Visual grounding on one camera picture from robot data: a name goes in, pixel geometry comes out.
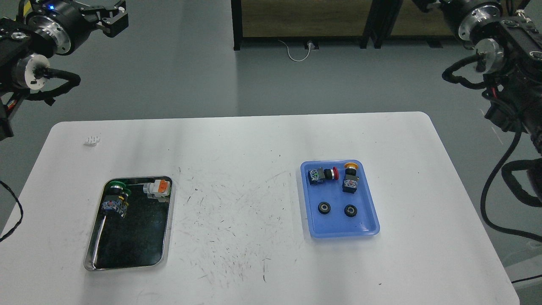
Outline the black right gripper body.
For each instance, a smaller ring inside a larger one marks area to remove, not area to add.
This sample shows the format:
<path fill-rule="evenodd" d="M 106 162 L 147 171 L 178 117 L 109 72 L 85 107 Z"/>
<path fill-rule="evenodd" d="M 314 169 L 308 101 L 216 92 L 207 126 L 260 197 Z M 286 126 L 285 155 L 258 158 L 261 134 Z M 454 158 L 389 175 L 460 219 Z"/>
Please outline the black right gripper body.
<path fill-rule="evenodd" d="M 482 21 L 503 15 L 499 0 L 442 0 L 440 9 L 453 36 L 462 41 L 471 41 L 473 29 Z"/>

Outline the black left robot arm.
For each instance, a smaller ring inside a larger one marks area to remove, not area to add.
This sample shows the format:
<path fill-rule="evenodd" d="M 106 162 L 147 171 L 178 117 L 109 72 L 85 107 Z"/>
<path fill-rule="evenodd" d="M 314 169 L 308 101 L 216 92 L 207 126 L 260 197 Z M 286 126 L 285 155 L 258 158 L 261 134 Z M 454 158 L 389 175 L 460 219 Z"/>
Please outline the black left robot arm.
<path fill-rule="evenodd" d="M 56 97 L 80 85 L 79 75 L 52 68 L 49 59 L 75 52 L 93 31 L 116 37 L 129 25 L 127 2 L 110 6 L 76 0 L 20 0 L 15 19 L 0 23 L 0 137 L 14 136 L 11 118 L 24 100 L 53 105 Z"/>

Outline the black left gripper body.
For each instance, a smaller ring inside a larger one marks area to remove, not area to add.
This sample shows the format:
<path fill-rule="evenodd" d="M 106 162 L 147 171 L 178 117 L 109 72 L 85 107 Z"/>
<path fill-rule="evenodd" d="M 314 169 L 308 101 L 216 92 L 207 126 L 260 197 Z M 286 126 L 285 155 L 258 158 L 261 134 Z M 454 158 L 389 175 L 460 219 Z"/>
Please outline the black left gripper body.
<path fill-rule="evenodd" d="M 58 55 L 75 52 L 99 22 L 99 14 L 91 6 L 73 0 L 44 0 L 33 5 L 26 17 L 27 25 L 53 39 Z"/>

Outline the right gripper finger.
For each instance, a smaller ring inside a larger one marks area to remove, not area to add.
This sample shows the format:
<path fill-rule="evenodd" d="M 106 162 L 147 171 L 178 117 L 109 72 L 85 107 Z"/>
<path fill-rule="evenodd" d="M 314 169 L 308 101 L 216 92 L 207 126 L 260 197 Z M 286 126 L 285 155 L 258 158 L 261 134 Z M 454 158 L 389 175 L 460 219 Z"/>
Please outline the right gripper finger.
<path fill-rule="evenodd" d="M 430 12 L 434 8 L 440 8 L 440 0 L 413 0 L 413 3 L 421 12 Z"/>

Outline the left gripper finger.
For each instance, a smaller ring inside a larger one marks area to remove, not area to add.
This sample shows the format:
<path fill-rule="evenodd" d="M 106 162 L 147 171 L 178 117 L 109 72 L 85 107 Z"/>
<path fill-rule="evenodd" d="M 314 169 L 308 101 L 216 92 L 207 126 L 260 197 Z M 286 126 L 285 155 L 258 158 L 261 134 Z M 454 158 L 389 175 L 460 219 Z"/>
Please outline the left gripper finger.
<path fill-rule="evenodd" d="M 127 2 L 120 0 L 112 6 L 85 6 L 83 19 L 90 31 L 100 30 L 107 37 L 116 37 L 129 26 Z"/>

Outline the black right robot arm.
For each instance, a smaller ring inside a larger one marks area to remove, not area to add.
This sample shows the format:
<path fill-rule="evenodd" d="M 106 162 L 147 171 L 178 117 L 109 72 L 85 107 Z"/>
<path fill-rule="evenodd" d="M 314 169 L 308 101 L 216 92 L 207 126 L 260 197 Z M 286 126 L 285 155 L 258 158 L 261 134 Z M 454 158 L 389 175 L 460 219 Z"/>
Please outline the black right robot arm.
<path fill-rule="evenodd" d="M 498 173 L 523 204 L 541 207 L 541 158 L 509 161 L 522 134 L 529 135 L 538 154 L 542 150 L 541 31 L 525 13 L 528 0 L 416 0 L 422 12 L 439 8 L 445 23 L 474 54 L 448 67 L 443 80 L 468 89 L 481 89 L 490 102 L 485 118 L 513 141 L 488 176 L 480 211 L 484 222 L 501 233 L 542 240 L 535 233 L 494 224 L 487 215 L 487 195 Z"/>

